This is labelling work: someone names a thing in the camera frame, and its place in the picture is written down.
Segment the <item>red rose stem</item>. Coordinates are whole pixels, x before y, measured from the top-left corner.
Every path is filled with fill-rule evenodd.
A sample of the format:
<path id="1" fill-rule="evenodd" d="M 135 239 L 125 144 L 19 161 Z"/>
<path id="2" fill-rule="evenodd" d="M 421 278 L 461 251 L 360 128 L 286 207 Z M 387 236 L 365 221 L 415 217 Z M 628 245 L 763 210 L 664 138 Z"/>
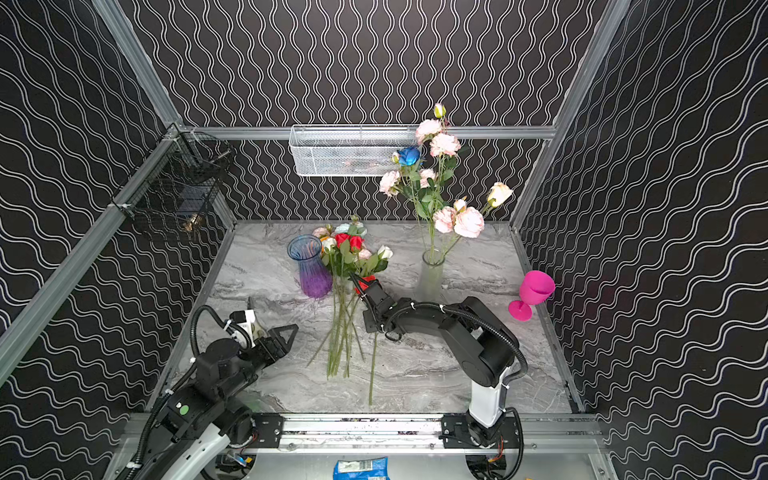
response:
<path id="1" fill-rule="evenodd" d="M 369 371 L 369 387 L 368 387 L 368 405 L 373 406 L 374 402 L 374 382 L 375 382 L 375 368 L 376 368 L 376 355 L 378 346 L 379 327 L 375 320 L 374 307 L 372 300 L 368 297 L 368 302 L 363 302 L 365 305 L 365 311 L 363 312 L 364 324 L 366 331 L 373 334 L 372 340 L 372 353 L 370 361 Z"/>

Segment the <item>purple blue glass vase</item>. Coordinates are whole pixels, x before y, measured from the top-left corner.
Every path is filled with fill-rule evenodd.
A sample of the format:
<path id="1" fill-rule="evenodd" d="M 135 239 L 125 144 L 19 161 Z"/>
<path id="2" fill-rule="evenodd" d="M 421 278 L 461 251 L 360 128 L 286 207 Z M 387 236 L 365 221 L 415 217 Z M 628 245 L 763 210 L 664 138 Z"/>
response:
<path id="1" fill-rule="evenodd" d="M 321 299 L 332 290 L 332 276 L 322 262 L 322 242 L 313 235 L 300 235 L 287 245 L 288 256 L 297 263 L 302 292 Z"/>

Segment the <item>frosted clear glass vase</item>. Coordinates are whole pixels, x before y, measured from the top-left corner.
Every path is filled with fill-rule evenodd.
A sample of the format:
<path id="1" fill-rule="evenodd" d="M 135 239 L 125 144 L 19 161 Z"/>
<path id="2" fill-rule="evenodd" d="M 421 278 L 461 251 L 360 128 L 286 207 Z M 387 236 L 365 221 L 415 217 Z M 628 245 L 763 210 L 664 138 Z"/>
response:
<path id="1" fill-rule="evenodd" d="M 421 257 L 421 271 L 416 287 L 416 299 L 437 302 L 441 299 L 445 259 L 438 249 L 426 250 Z"/>

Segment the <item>pink double flower stem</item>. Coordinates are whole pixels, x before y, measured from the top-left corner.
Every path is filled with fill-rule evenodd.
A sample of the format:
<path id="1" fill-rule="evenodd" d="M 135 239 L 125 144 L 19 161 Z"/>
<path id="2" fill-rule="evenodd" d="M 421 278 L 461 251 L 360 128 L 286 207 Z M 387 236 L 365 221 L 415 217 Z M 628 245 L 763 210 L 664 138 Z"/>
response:
<path id="1" fill-rule="evenodd" d="M 443 200 L 436 183 L 435 171 L 423 169 L 418 165 L 401 166 L 381 177 L 379 192 L 390 198 L 403 195 L 411 202 L 417 219 L 424 222 L 429 235 L 427 259 L 430 263 L 436 263 L 438 254 L 436 253 L 434 215 L 443 207 Z"/>

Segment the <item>blue rose flower stem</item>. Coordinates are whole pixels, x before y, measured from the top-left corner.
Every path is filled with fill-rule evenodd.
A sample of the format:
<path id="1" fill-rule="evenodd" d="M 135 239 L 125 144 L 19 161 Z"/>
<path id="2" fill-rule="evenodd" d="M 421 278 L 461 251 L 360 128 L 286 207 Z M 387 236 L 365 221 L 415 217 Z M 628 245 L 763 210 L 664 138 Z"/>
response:
<path id="1" fill-rule="evenodd" d="M 396 151 L 392 157 L 399 167 L 397 179 L 389 192 L 396 196 L 402 194 L 412 203 L 419 225 L 422 227 L 422 241 L 426 250 L 434 248 L 434 228 L 431 224 L 429 178 L 422 175 L 422 154 L 418 146 L 405 147 Z"/>

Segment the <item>pink peony flower stem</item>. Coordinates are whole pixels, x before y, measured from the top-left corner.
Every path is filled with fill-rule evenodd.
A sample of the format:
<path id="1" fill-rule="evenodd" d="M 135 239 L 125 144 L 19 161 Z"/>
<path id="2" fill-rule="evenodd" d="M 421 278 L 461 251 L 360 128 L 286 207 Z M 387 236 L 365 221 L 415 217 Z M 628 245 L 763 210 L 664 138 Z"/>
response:
<path id="1" fill-rule="evenodd" d="M 428 149 L 430 157 L 435 161 L 433 167 L 423 169 L 435 171 L 436 183 L 443 200 L 443 207 L 445 207 L 450 204 L 445 200 L 442 193 L 447 181 L 455 173 L 461 143 L 455 135 L 447 132 L 447 110 L 443 104 L 436 103 L 434 105 L 433 115 L 434 119 L 428 119 L 419 124 L 416 130 L 416 139 L 419 146 Z"/>

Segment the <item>cream rose flower stem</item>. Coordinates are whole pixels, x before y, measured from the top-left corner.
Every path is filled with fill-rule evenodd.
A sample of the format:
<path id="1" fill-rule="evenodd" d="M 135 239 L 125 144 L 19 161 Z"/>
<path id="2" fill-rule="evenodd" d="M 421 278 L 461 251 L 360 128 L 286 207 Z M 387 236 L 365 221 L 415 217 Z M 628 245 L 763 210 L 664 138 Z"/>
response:
<path id="1" fill-rule="evenodd" d="M 496 182 L 489 190 L 486 201 L 480 211 L 485 216 L 493 210 L 501 207 L 507 200 L 513 196 L 513 191 L 504 183 Z"/>

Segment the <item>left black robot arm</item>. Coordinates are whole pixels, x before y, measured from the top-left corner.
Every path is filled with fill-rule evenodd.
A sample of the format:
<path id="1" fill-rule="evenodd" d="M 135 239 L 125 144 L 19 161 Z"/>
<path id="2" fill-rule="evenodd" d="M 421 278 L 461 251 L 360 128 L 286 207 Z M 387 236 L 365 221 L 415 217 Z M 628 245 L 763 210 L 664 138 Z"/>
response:
<path id="1" fill-rule="evenodd" d="M 265 329 L 251 310 L 222 319 L 209 305 L 197 307 L 191 366 L 156 400 L 119 478 L 208 479 L 209 465 L 246 476 L 252 450 L 279 447 L 285 419 L 238 396 L 291 352 L 298 332 L 296 324 Z"/>

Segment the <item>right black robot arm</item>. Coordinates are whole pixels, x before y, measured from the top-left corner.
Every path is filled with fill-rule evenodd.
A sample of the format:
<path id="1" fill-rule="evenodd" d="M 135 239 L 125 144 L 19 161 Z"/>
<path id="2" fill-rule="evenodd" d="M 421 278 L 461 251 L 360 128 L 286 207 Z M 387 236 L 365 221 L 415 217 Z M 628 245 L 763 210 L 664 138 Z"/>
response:
<path id="1" fill-rule="evenodd" d="M 392 342 L 407 334 L 440 338 L 471 381 L 464 414 L 445 414 L 440 440 L 446 449 L 521 448 L 519 413 L 506 407 L 510 384 L 527 375 L 528 362 L 517 337 L 474 296 L 453 304 L 395 299 L 372 277 L 350 276 L 364 302 L 366 331 Z"/>

